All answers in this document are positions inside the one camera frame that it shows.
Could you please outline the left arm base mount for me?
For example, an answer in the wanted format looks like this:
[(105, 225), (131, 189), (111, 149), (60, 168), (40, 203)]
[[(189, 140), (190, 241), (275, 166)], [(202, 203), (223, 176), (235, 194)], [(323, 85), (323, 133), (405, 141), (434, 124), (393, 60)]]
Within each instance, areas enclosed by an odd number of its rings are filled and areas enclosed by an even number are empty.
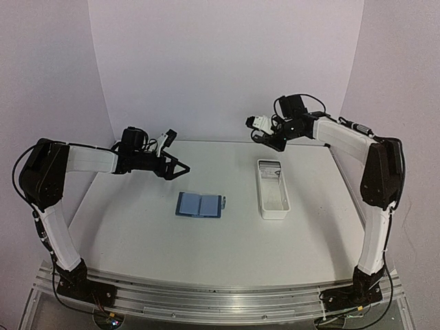
[(88, 279), (88, 269), (82, 258), (72, 271), (63, 269), (57, 264), (56, 271), (60, 276), (56, 288), (58, 295), (101, 307), (114, 305), (117, 293), (116, 286)]

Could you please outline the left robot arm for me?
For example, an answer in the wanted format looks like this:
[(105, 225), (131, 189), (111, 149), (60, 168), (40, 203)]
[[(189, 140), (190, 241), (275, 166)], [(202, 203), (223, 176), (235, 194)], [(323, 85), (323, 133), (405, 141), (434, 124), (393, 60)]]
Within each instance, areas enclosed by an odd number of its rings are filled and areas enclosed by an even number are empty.
[(31, 207), (38, 237), (56, 266), (72, 272), (84, 265), (63, 215), (66, 175), (150, 171), (167, 181), (174, 180), (190, 172), (188, 165), (165, 151), (176, 136), (170, 129), (150, 140), (146, 131), (129, 126), (112, 148), (41, 138), (23, 153), (26, 161), (21, 170), (12, 171), (12, 183)]

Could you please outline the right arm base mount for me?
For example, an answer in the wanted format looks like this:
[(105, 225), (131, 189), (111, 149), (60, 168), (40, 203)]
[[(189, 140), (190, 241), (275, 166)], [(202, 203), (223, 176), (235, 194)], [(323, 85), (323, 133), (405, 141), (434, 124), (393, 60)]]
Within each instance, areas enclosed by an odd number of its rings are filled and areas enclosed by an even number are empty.
[(320, 294), (325, 310), (355, 309), (382, 301), (380, 281), (383, 275), (384, 267), (378, 272), (368, 275), (356, 266), (351, 285), (326, 289)]

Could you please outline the black VIP card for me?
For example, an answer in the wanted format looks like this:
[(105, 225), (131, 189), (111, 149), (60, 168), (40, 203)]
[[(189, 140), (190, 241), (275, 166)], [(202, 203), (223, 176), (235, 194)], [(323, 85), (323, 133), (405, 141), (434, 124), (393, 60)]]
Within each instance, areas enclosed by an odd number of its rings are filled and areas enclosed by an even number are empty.
[(270, 160), (259, 161), (258, 170), (262, 179), (279, 179), (282, 172), (281, 163)]

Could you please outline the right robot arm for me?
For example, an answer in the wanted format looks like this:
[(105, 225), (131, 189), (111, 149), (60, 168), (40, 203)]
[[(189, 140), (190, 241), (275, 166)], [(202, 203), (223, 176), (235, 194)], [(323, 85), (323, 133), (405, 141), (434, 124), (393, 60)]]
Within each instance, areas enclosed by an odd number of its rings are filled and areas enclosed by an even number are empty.
[(275, 99), (272, 116), (247, 118), (251, 138), (278, 152), (288, 141), (306, 137), (350, 155), (363, 166), (360, 194), (368, 208), (364, 242), (356, 270), (367, 276), (379, 274), (405, 182), (405, 159), (401, 140), (380, 137), (362, 124), (334, 119), (326, 109), (310, 112), (298, 93)]

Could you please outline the blue card holder wallet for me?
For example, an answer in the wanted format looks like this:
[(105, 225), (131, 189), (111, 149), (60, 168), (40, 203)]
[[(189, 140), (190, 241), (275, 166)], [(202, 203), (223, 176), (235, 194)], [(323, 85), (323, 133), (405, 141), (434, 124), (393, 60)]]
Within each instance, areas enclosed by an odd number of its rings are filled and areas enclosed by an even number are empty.
[(198, 219), (219, 219), (226, 206), (226, 197), (222, 195), (200, 195), (180, 192), (175, 215)]

